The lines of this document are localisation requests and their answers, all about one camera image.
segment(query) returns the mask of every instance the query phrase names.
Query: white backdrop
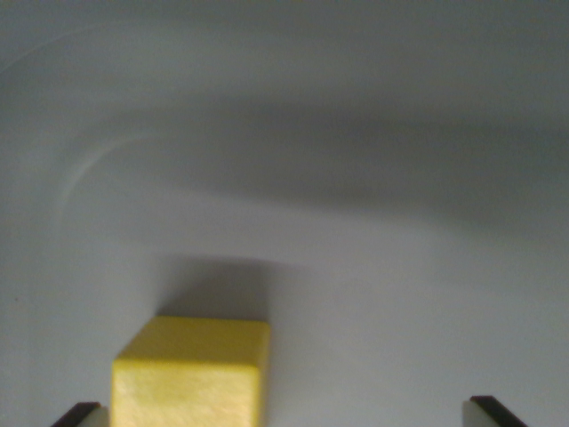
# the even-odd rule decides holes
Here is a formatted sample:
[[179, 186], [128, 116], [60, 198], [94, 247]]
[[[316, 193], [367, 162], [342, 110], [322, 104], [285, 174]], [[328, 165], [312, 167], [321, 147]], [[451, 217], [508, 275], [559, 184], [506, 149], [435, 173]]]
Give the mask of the white backdrop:
[[[53, 10], [4, 65], [123, 18]], [[108, 404], [112, 358], [167, 313], [271, 323], [269, 426], [457, 426], [473, 394], [566, 425], [563, 34], [256, 11], [134, 14], [0, 74], [0, 424]]]

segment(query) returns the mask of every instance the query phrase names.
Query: yellow cube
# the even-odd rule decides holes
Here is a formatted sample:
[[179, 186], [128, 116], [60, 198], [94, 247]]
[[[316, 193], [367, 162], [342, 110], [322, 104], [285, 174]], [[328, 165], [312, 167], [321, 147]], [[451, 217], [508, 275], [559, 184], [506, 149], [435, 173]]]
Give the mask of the yellow cube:
[[258, 427], [269, 327], [153, 318], [113, 362], [111, 427]]

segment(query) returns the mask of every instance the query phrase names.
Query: white wall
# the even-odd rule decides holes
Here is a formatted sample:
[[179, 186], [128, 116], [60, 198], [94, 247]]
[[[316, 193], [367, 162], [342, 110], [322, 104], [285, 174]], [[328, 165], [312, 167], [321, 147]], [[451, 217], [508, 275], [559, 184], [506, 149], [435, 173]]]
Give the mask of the white wall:
[[303, 37], [115, 25], [0, 76], [1, 425], [108, 404], [157, 312], [268, 318], [272, 426], [450, 427], [473, 394], [565, 425], [569, 164], [532, 57], [524, 110], [486, 44], [429, 44], [446, 97], [370, 57], [398, 44]]

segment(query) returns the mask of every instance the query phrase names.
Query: block's front face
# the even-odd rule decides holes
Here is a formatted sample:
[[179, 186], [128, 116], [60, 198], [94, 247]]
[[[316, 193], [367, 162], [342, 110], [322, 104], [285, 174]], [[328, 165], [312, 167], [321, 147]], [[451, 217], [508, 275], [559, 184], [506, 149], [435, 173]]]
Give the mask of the block's front face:
[[259, 394], [255, 367], [117, 361], [113, 426], [253, 427]]
[[261, 322], [154, 318], [113, 363], [112, 427], [258, 427]]

